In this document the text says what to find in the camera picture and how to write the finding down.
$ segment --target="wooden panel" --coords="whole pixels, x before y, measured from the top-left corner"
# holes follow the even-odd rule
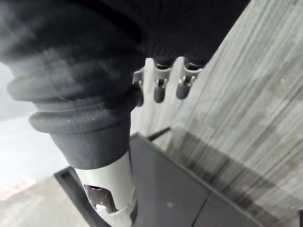
[[[184,101],[182,60],[162,104],[148,60],[145,104],[132,113],[132,131],[171,126],[158,145],[266,226],[289,226],[303,208],[302,12],[303,0],[253,0]]]

